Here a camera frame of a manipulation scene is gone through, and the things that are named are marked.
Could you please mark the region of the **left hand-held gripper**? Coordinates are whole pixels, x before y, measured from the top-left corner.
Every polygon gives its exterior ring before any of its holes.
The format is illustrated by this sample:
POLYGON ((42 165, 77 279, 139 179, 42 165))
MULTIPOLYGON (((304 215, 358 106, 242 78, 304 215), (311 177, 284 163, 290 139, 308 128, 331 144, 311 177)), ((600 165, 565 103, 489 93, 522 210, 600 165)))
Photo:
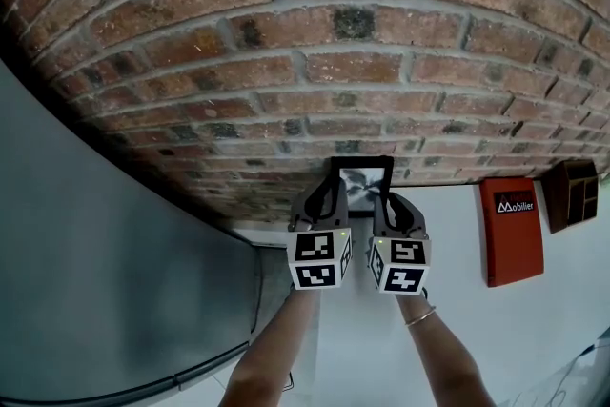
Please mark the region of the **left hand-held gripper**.
POLYGON ((289 232, 287 258, 295 288, 340 287, 354 255, 344 180, 334 180, 333 197, 325 179, 299 193, 291 206, 289 232), (332 207, 333 215, 321 219, 332 207))

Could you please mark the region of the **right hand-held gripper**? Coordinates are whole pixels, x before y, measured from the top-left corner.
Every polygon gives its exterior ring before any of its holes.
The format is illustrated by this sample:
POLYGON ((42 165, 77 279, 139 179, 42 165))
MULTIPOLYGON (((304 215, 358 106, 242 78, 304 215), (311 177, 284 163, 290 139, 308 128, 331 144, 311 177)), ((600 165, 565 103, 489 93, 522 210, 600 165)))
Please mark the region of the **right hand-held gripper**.
POLYGON ((425 218, 408 199, 393 197, 394 230, 387 210, 389 198, 390 193, 385 192, 374 199, 367 266, 380 293, 420 295, 432 260, 432 241, 425 218))

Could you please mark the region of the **black picture frame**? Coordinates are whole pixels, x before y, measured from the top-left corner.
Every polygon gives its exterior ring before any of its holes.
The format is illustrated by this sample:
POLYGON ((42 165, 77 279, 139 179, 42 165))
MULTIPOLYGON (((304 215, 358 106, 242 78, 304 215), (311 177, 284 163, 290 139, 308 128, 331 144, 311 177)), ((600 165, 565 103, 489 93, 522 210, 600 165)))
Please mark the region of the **black picture frame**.
POLYGON ((394 170, 391 156, 334 156, 331 175, 346 185, 348 216, 372 217, 374 201, 389 192, 394 170))

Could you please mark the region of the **person's left forearm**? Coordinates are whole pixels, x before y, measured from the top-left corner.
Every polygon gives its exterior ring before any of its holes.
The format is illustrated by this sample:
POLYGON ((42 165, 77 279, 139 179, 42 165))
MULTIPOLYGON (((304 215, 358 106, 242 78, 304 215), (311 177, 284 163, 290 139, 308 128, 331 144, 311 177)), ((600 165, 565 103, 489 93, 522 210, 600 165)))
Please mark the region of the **person's left forearm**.
POLYGON ((238 360, 218 407, 278 407, 319 298, 319 290, 289 293, 238 360))

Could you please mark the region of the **person's right forearm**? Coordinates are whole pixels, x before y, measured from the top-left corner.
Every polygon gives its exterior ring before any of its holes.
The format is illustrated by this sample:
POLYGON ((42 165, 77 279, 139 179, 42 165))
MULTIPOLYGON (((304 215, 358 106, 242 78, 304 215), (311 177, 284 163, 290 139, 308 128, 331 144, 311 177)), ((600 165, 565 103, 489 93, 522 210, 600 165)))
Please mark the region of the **person's right forearm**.
POLYGON ((425 295, 396 298, 437 407, 496 407, 479 368, 425 295))

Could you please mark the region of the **red book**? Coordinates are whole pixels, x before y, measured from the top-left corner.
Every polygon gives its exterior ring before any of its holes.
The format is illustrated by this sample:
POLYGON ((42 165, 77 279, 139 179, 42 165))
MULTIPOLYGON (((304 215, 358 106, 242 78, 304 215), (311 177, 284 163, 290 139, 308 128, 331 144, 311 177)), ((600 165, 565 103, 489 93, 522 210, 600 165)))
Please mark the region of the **red book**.
POLYGON ((533 180, 486 178, 479 191, 487 285, 495 288, 542 275, 542 234, 533 180))

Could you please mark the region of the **brown cardboard organizer box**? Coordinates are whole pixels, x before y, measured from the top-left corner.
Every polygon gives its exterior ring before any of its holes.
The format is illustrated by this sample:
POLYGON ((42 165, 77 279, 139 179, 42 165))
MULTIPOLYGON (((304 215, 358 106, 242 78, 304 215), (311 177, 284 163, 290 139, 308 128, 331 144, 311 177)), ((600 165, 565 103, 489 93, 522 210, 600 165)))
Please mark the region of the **brown cardboard organizer box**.
POLYGON ((560 161, 541 184, 551 234, 597 216, 599 176, 591 159, 560 161))

